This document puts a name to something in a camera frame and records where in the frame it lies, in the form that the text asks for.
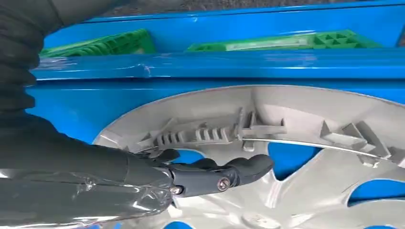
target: screw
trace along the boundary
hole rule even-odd
[[[226,177],[221,178],[217,184],[218,190],[221,192],[226,191],[230,186],[231,186],[231,181]]]
[[[183,192],[183,187],[181,186],[174,186],[170,188],[170,192],[174,195],[179,195]]]

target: wheel cover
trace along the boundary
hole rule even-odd
[[[210,134],[193,141],[170,138],[184,129],[221,127],[227,130],[227,143],[218,143],[223,138]],[[404,129],[405,108],[389,101],[320,88],[239,86],[182,94],[134,109],[104,129],[95,144],[131,152],[186,148],[218,164],[267,154],[269,142],[324,148],[283,181],[270,171],[257,182],[224,193],[177,198],[164,213],[126,220],[124,227],[162,229],[181,221],[195,229],[364,229],[373,225],[402,229],[405,199],[372,200],[350,207],[348,200],[370,180],[405,182]]]

